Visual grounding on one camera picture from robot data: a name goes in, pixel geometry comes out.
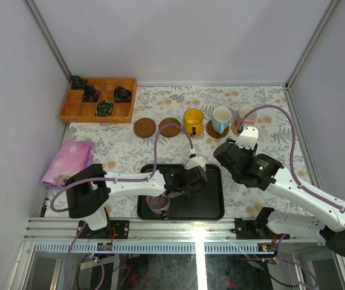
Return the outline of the brown wooden coaster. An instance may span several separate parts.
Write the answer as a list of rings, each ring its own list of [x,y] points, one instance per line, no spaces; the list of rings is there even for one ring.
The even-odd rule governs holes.
[[[151,118],[141,118],[134,124],[134,133],[140,138],[151,137],[156,131],[156,123]]]
[[[160,134],[172,138],[181,132],[181,123],[176,118],[165,118],[159,123]]]
[[[211,136],[212,138],[216,138],[216,139],[226,137],[227,134],[229,133],[229,130],[230,130],[230,127],[227,126],[226,129],[224,130],[224,132],[220,134],[213,129],[212,121],[209,121],[206,125],[206,132],[209,134],[209,136]]]

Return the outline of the pink mug cream inside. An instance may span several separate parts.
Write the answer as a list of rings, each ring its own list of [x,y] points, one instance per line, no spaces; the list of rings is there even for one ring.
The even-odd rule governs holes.
[[[236,120],[237,131],[241,131],[240,126],[243,120],[243,126],[254,125],[257,119],[257,112],[250,113],[253,110],[252,107],[246,106],[239,109],[238,117]]]

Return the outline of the blue mug cream inside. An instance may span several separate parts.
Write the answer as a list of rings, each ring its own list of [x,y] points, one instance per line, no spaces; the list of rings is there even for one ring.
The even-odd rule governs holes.
[[[215,132],[222,134],[226,131],[232,118],[231,111],[226,107],[218,107],[213,111],[211,125]]]

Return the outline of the yellow glass cup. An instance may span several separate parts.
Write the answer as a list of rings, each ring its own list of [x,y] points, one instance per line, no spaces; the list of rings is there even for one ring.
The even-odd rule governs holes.
[[[183,116],[184,130],[191,136],[198,136],[203,129],[203,119],[199,109],[188,109]]]

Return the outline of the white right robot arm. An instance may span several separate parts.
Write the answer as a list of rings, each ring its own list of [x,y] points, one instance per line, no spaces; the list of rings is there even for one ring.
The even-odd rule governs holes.
[[[257,154],[256,149],[239,147],[234,140],[221,144],[213,156],[229,171],[234,182],[285,198],[309,212],[304,216],[263,207],[254,220],[254,231],[259,237],[285,234],[315,240],[345,257],[344,200],[296,180],[281,162]]]

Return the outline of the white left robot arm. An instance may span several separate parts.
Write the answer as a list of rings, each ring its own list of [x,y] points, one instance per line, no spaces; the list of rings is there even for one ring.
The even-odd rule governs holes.
[[[83,220],[92,234],[105,238],[111,223],[105,205],[122,196],[174,198],[201,190],[207,183],[205,162],[188,161],[182,168],[163,167],[154,173],[119,174],[106,172],[93,164],[65,181],[68,214]]]

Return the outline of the mauve mug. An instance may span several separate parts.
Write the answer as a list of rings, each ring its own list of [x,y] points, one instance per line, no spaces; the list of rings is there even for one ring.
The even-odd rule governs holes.
[[[154,212],[155,214],[161,215],[161,217],[164,220],[168,220],[169,217],[168,217],[167,211],[169,210],[169,207],[170,207],[170,199],[168,197],[147,196],[146,202],[152,212]]]

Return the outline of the black serving tray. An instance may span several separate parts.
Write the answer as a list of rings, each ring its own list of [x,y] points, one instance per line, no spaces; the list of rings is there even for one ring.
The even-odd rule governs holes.
[[[158,164],[157,169],[183,169],[182,164]],[[215,164],[206,164],[207,183],[199,192],[180,195],[170,200],[167,211],[169,221],[218,221],[225,214],[222,175]],[[148,206],[145,196],[139,196],[137,215],[145,221],[163,220],[162,215],[154,213]]]

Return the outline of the dark rolled fabric bundle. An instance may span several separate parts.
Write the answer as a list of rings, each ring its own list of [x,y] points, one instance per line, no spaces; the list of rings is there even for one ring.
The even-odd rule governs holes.
[[[94,86],[86,85],[82,95],[82,102],[96,103],[98,101],[99,94],[100,92]]]
[[[130,103],[132,100],[132,91],[122,86],[114,89],[114,99],[116,103]]]
[[[71,75],[70,76],[71,81],[71,89],[73,90],[81,90],[84,89],[84,87],[87,84],[87,81],[80,76]]]

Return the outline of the purple patterned cloth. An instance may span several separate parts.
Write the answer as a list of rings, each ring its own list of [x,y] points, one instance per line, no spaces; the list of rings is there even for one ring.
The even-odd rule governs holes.
[[[66,140],[54,156],[41,184],[59,189],[65,181],[93,163],[95,142]]]

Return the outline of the orange wooden divided tray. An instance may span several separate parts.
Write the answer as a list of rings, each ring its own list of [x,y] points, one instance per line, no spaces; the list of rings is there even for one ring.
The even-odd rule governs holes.
[[[82,89],[69,88],[60,111],[60,119],[65,123],[130,123],[132,120],[137,92],[135,78],[87,78],[86,83],[97,90],[98,97],[93,101],[84,100]],[[132,92],[130,102],[117,102],[114,89],[121,86]],[[112,111],[109,116],[97,114],[101,102],[110,103]]]

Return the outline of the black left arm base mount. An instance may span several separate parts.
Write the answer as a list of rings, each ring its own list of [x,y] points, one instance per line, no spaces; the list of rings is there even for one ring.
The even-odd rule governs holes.
[[[129,237],[130,222],[126,220],[113,220],[108,226],[93,231],[87,225],[79,235],[80,239],[126,240]]]

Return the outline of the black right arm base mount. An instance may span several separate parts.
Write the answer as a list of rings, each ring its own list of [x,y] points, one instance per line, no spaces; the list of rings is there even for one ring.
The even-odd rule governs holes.
[[[272,240],[275,236],[280,237],[284,233],[276,233],[268,227],[268,218],[273,211],[273,208],[262,208],[254,220],[235,218],[234,228],[229,229],[229,231],[235,234],[236,238],[240,240]]]

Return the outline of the aluminium front frame rail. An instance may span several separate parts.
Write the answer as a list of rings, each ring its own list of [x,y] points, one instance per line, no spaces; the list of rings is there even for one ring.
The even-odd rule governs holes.
[[[126,218],[128,241],[133,242],[206,242],[236,240],[231,231],[234,219],[219,221],[143,221]],[[26,241],[69,241],[76,236],[79,222],[65,217],[31,217],[24,233]]]

